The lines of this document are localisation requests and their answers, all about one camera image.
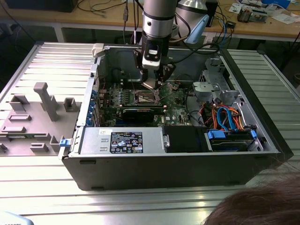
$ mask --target blue cable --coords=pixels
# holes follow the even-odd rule
[[[222,41],[221,41],[221,43],[220,43],[220,46],[222,46],[222,44],[223,44],[223,42],[224,42],[224,40],[225,40],[225,37],[226,37],[227,28],[226,28],[226,25],[225,25],[224,21],[223,21],[221,18],[219,18],[219,17],[217,17],[217,18],[218,18],[218,19],[222,22],[222,24],[223,24],[224,36],[223,36],[223,39],[222,39]]]
[[[232,130],[236,130],[236,127],[235,127],[235,124],[233,123],[233,119],[231,117],[231,113],[229,111],[229,109],[225,108],[225,107],[221,107],[218,109],[217,111],[217,122],[218,124],[225,130],[225,131],[228,131],[227,127],[225,127],[222,122],[221,122],[221,119],[220,119],[220,115],[221,115],[221,111],[222,109],[225,109],[227,111],[227,114],[228,114],[228,121],[229,121],[229,125],[230,125],[230,128]]]

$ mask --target blue latch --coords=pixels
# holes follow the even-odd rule
[[[86,115],[87,118],[92,118],[93,113],[91,111],[88,111],[88,114]]]
[[[90,126],[90,125],[92,125],[92,121],[91,121],[91,119],[87,119],[85,123],[86,123],[86,125],[87,125],[87,126]]]
[[[97,92],[95,90],[92,90],[92,96],[97,95]]]
[[[222,130],[210,130],[208,133],[208,138],[226,138],[224,131]]]
[[[256,138],[257,138],[257,134],[256,134],[255,130],[251,130],[250,133],[251,133],[253,139],[256,139]]]
[[[60,147],[70,147],[72,144],[72,138],[70,139],[61,139]]]

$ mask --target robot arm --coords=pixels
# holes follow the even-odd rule
[[[168,65],[167,54],[176,6],[177,0],[144,1],[142,48],[134,50],[134,57],[140,81],[149,89],[157,88],[158,81],[164,82],[175,69]],[[148,80],[148,70],[154,71],[155,80]]]
[[[142,36],[142,67],[159,70],[167,56],[177,0],[145,0]]]
[[[176,68],[167,55],[177,3],[177,0],[144,1],[142,48],[134,50],[134,57],[135,66],[140,69],[139,81],[151,90],[159,87],[158,82],[165,82]],[[189,40],[194,43],[201,36],[209,18],[208,15],[202,18],[199,14],[199,11],[207,12],[205,0],[182,0],[179,4],[181,13],[187,16],[190,13],[188,19],[196,23]],[[149,70],[154,71],[155,79],[148,78]]]

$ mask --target motherboard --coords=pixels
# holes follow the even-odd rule
[[[191,126],[184,101],[187,89],[169,82],[157,90],[139,84],[114,83],[100,90],[98,109],[103,127]]]

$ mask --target paper on table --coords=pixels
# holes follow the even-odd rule
[[[238,14],[240,12],[240,9],[242,8],[242,6],[243,6],[243,4],[233,3],[229,9],[229,12]]]
[[[293,17],[286,15],[286,14],[279,14],[279,15],[273,16],[272,18],[274,18],[275,20],[278,20],[280,22],[283,22],[285,24],[290,24],[290,23],[295,22],[295,19]]]

